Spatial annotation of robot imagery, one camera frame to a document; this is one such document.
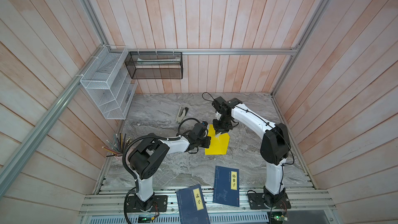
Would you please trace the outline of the yellow envelope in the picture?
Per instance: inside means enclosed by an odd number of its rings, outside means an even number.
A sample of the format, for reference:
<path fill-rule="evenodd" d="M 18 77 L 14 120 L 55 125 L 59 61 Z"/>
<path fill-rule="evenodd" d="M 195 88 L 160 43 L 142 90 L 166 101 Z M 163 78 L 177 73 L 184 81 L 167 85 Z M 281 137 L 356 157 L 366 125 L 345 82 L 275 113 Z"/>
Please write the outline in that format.
<path fill-rule="evenodd" d="M 227 154 L 230 136 L 228 133 L 216 134 L 212 124 L 208 126 L 208 137 L 211 138 L 209 148 L 205 148 L 205 155 Z"/>

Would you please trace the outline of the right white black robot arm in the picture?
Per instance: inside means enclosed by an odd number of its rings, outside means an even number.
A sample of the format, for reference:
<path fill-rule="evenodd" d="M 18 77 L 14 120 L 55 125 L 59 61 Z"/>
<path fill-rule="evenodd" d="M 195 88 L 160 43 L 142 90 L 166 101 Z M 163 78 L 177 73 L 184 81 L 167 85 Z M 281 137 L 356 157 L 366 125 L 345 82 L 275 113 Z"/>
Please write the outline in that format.
<path fill-rule="evenodd" d="M 291 151 L 288 128 L 283 123 L 275 124 L 250 110 L 242 101 L 233 98 L 226 101 L 222 97 L 213 99 L 212 106 L 217 118 L 213 127 L 217 134 L 227 133 L 238 121 L 262 139 L 260 154 L 266 161 L 266 183 L 262 193 L 248 194 L 251 209 L 291 208 L 284 184 L 284 167 Z"/>

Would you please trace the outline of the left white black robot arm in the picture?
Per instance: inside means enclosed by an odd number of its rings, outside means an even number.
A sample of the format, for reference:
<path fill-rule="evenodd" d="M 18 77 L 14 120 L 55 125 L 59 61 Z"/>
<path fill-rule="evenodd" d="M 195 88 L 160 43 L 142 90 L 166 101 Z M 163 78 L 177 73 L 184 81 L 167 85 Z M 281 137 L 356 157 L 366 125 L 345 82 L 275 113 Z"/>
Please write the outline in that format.
<path fill-rule="evenodd" d="M 165 157 L 173 153 L 209 148 L 208 123 L 196 118 L 183 120 L 175 137 L 165 138 L 154 133 L 141 136 L 128 144 L 122 162 L 135 182 L 135 194 L 125 197 L 125 207 L 148 212 L 154 209 L 153 176 Z"/>

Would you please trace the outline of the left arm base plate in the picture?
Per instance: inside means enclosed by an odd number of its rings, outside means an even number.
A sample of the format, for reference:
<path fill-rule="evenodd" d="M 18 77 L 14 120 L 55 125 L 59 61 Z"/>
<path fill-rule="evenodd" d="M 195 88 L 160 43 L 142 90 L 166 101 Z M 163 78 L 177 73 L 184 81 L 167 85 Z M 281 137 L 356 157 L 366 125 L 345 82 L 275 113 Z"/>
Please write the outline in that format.
<path fill-rule="evenodd" d="M 147 201 L 142 201 L 136 194 L 124 199 L 123 210 L 125 213 L 165 212 L 168 196 L 154 195 Z"/>

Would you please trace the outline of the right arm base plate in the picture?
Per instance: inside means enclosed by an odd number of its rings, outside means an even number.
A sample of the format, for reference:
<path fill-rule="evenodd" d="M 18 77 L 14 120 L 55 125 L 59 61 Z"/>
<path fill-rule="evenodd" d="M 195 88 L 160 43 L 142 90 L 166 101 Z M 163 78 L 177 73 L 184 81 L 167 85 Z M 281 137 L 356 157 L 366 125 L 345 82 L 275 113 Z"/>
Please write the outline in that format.
<path fill-rule="evenodd" d="M 247 191 L 250 209 L 290 209 L 291 203 L 284 188 L 279 194 L 273 195 L 266 188 L 257 193 L 254 190 Z"/>

